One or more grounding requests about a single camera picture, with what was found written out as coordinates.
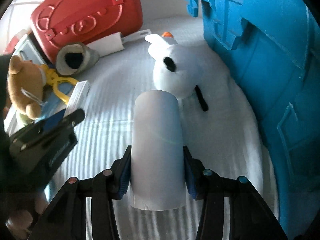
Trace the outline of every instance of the brown plush toy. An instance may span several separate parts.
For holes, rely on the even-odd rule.
[[[43,87],[46,83],[45,73],[32,61],[21,60],[12,56],[9,64],[8,91],[12,105],[17,112],[30,119],[41,115],[39,102],[43,99]]]

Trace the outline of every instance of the black oval eye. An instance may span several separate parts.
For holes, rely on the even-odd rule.
[[[170,57],[165,57],[163,59],[163,63],[167,66],[167,69],[170,70],[171,72],[175,72],[177,69],[177,66],[173,62],[172,58]]]

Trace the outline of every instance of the tiled wall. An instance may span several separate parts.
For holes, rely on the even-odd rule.
[[[30,15],[43,0],[14,0],[0,20],[0,53],[11,38],[29,26]],[[144,20],[188,15],[184,0],[141,0]]]

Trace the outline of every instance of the red suitcase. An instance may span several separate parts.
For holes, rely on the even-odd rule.
[[[88,44],[113,33],[138,31],[142,10],[140,0],[44,0],[31,21],[41,48],[55,63],[59,49],[68,43]]]

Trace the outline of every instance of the blue plastic crate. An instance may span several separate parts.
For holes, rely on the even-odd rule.
[[[198,0],[186,1],[197,17]],[[201,4],[204,38],[256,114],[292,239],[320,208],[320,28],[302,0]]]

